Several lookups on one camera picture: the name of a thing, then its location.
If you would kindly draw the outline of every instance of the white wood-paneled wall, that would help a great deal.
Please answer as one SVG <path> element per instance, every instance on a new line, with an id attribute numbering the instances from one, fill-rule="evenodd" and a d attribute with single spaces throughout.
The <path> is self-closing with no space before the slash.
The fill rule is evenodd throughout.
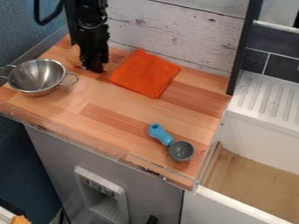
<path id="1" fill-rule="evenodd" d="M 109 0 L 111 45 L 229 76 L 249 0 Z"/>

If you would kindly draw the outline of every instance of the bowl handle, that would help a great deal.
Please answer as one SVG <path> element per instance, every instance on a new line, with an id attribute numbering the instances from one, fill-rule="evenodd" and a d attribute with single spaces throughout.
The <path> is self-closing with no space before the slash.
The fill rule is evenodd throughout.
<path id="1" fill-rule="evenodd" d="M 158 139 L 165 146 L 170 146 L 174 142 L 173 136 L 166 132 L 161 124 L 157 122 L 154 122 L 149 126 L 149 135 Z"/>
<path id="2" fill-rule="evenodd" d="M 6 67 L 16 67 L 16 66 L 13 66 L 13 65 L 2 66 L 2 67 L 0 67 L 0 72 L 2 72 L 2 70 L 4 70 Z M 4 78 L 4 79 L 8 79 L 8 77 L 6 77 L 6 76 L 0 75 L 0 77 Z"/>
<path id="3" fill-rule="evenodd" d="M 60 82 L 60 86 L 67 86 L 67 87 L 72 87 L 74 84 L 76 84 L 78 81 L 79 81 L 79 77 L 77 77 L 75 75 L 75 73 L 72 73 L 72 72 L 66 72 L 66 75 L 72 75 L 75 79 L 74 82 L 70 83 L 70 84 L 66 84 L 66 83 L 63 83 L 63 82 Z"/>

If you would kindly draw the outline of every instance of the dark tile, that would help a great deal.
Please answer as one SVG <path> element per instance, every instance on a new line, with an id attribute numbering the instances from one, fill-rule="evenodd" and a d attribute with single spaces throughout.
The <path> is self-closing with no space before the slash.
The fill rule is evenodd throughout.
<path id="1" fill-rule="evenodd" d="M 266 64 L 267 56 L 266 52 L 246 49 L 242 69 L 261 74 Z"/>
<path id="2" fill-rule="evenodd" d="M 299 58 L 299 34 L 254 24 L 247 47 Z"/>
<path id="3" fill-rule="evenodd" d="M 299 83 L 299 59 L 271 55 L 265 74 Z"/>

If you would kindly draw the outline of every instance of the wooden countertop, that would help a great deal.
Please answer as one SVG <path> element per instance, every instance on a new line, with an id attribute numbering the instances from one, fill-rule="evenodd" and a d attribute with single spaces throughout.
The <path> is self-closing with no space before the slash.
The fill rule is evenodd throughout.
<path id="1" fill-rule="evenodd" d="M 69 37 L 63 38 L 40 58 L 60 61 L 80 75 L 72 88 L 32 98 L 0 87 L 0 110 L 23 123 L 104 153 L 170 182 L 191 189 L 205 151 L 230 97 L 228 79 L 182 67 L 160 99 L 117 87 L 107 77 L 130 52 L 112 49 L 109 70 L 97 74 L 75 68 L 66 54 Z M 174 162 L 167 149 L 149 137 L 150 123 L 161 123 L 176 140 L 186 140 L 196 153 L 189 163 Z"/>

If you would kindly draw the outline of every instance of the dark bowl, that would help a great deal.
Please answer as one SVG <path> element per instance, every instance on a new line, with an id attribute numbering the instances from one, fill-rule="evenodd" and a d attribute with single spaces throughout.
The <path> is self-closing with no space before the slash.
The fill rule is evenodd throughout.
<path id="1" fill-rule="evenodd" d="M 187 162 L 194 156 L 194 147 L 185 141 L 178 141 L 169 147 L 168 152 L 174 160 Z"/>

